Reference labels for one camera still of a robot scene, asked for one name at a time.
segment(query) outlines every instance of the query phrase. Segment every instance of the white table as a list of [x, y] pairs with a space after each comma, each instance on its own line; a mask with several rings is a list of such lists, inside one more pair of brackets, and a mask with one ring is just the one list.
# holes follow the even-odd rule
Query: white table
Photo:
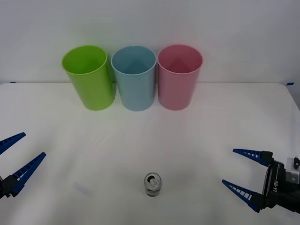
[[[0, 200], [1, 225], [279, 225], [300, 215], [259, 214], [222, 183], [262, 192], [266, 167], [233, 148], [300, 156], [300, 112], [276, 83], [197, 84], [191, 105], [143, 112], [114, 103], [89, 111], [69, 83], [0, 85], [0, 139], [27, 134], [0, 156], [6, 177], [47, 153], [16, 198]], [[143, 178], [157, 172], [161, 195]]]

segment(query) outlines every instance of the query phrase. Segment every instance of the white backdrop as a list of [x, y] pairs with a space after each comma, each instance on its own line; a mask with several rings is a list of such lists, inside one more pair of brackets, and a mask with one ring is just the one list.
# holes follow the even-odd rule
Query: white backdrop
[[0, 83], [67, 82], [60, 61], [78, 45], [173, 43], [201, 51], [201, 82], [296, 82], [300, 1], [0, 0]]

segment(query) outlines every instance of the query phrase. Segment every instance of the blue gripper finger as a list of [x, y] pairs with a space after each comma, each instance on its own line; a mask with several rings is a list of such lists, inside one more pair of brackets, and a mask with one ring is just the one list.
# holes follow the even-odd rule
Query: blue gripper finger
[[25, 136], [26, 134], [22, 132], [0, 141], [0, 155]]
[[233, 149], [233, 152], [245, 156], [253, 161], [258, 162], [261, 165], [269, 166], [274, 159], [272, 158], [273, 153], [270, 151], [253, 151], [246, 149]]

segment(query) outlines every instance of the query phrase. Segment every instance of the cup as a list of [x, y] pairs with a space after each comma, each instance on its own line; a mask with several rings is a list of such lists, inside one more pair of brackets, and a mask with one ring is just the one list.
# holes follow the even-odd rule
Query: cup
[[158, 100], [164, 108], [190, 104], [202, 64], [200, 52], [188, 45], [171, 45], [158, 54]]
[[111, 58], [123, 105], [132, 111], [149, 108], [155, 97], [155, 53], [142, 46], [128, 46]]
[[113, 103], [115, 92], [108, 72], [107, 54], [102, 48], [77, 47], [63, 57], [62, 67], [86, 108], [102, 110]]

